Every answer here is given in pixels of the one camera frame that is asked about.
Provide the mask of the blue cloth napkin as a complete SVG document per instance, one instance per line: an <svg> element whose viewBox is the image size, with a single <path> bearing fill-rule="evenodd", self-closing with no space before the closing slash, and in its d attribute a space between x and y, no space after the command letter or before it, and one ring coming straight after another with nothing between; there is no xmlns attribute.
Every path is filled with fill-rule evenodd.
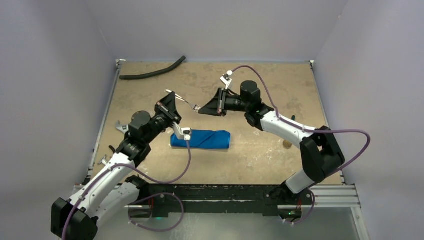
<svg viewBox="0 0 424 240"><path fill-rule="evenodd" d="M202 130L192 129L189 147L205 150L226 150L229 149L231 142L231 134L225 130ZM179 140L173 133L170 137L170 146L178 148L186 148L187 141Z"/></svg>

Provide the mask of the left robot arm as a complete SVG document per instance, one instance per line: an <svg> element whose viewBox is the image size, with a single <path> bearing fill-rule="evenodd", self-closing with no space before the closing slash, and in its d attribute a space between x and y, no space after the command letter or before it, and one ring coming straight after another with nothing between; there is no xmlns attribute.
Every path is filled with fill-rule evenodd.
<svg viewBox="0 0 424 240"><path fill-rule="evenodd" d="M149 191L141 185L124 183L117 187L151 152L151 142L171 128L177 139L188 143L190 128L180 127L182 117L177 111L177 95L169 91L155 106L154 116L137 111L126 126L124 139L103 169L77 193L67 199L59 197L51 208L50 230L62 240L92 240L100 222L115 210L135 202L146 203Z"/></svg>

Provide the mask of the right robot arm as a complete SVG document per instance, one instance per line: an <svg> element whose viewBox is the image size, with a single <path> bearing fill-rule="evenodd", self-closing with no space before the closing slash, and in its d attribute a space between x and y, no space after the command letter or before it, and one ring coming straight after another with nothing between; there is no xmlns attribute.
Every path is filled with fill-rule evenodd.
<svg viewBox="0 0 424 240"><path fill-rule="evenodd" d="M198 111L199 114L224 117L228 111L243 112L247 123L266 133L287 140L300 150L302 169L282 183L280 196L288 204L300 198L301 192L321 183L345 162L345 157L330 128L301 126L298 122L277 114L261 98L258 85L244 81L240 93L231 95L219 88L215 96Z"/></svg>

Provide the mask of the silver fork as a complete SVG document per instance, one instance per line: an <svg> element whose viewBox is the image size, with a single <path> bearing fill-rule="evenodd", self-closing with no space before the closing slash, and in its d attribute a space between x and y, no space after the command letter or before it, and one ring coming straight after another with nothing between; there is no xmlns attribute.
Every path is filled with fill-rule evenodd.
<svg viewBox="0 0 424 240"><path fill-rule="evenodd" d="M188 102L186 99L184 99L183 97L181 97L181 96L180 96L180 95L178 95L177 93L175 93L174 95L175 95L175 98L176 98L177 100L183 101L184 103L186 103L187 105L189 105L189 107L190 107L193 111L195 111L195 112L197 112L197 113L198 113L198 112L199 112L199 110L201 110L201 107L200 107L199 105Z"/></svg>

